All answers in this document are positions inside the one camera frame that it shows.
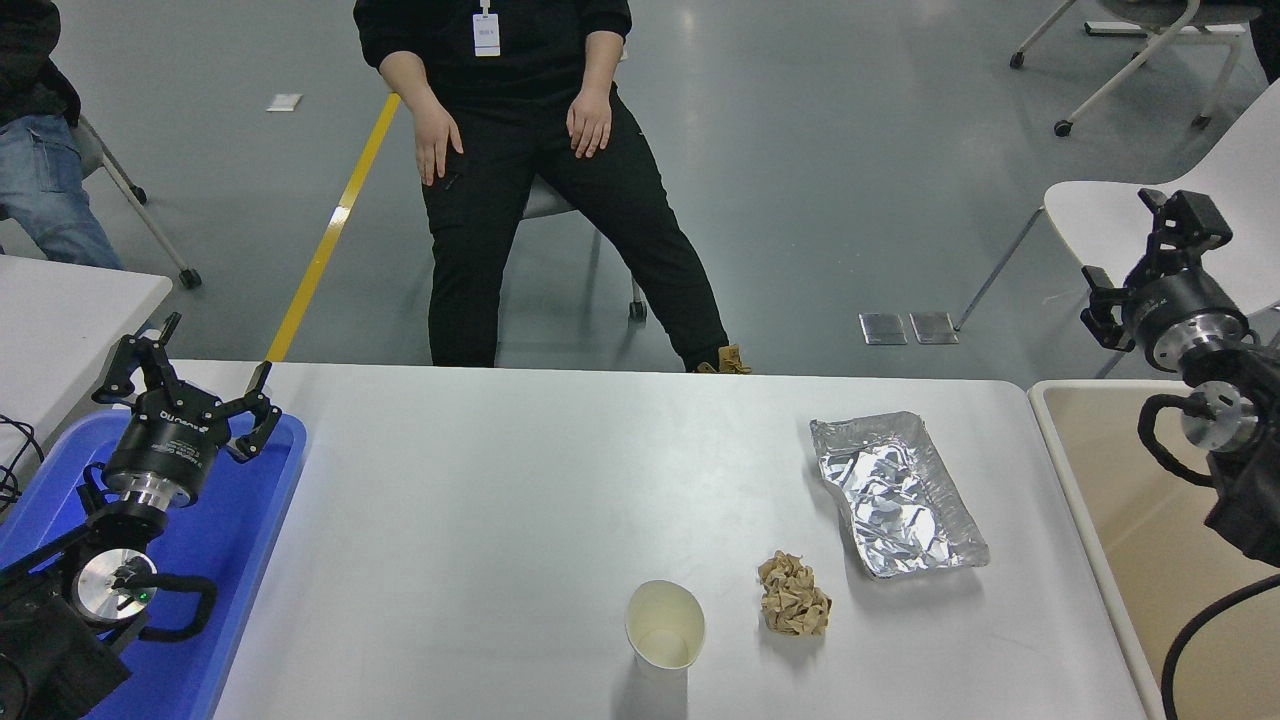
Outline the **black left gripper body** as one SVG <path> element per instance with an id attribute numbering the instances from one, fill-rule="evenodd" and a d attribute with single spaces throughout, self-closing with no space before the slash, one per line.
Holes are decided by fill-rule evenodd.
<path id="1" fill-rule="evenodd" d="M 165 389 L 145 391 L 105 465 L 105 482 L 151 473 L 175 483 L 205 483 L 218 450 L 230 438 L 227 420 L 204 416 L 219 402 L 193 386 L 179 387 L 174 398 Z"/>

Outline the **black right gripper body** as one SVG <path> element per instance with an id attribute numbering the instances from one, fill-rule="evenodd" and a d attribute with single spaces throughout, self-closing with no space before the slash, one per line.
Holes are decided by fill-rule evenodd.
<path id="1" fill-rule="evenodd" d="M 1146 354 L 1184 354 L 1249 332 L 1245 315 L 1201 268 L 1161 277 L 1133 270 L 1125 288 L 1123 327 Z"/>

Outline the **person's right hand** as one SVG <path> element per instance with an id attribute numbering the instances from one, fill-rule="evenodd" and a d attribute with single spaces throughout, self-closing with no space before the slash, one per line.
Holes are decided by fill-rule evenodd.
<path id="1" fill-rule="evenodd" d="M 465 146 L 454 118 L 434 97 L 407 104 L 413 119 L 415 158 L 422 184 L 430 187 L 448 172 L 451 154 L 462 156 Z"/>

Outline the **person's left hand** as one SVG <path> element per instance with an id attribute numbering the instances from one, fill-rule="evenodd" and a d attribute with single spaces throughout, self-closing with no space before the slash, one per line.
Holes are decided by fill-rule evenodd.
<path id="1" fill-rule="evenodd" d="M 603 152 L 611 141 L 612 126 L 611 86 L 584 86 L 570 104 L 566 118 L 573 156 L 589 159 Z"/>

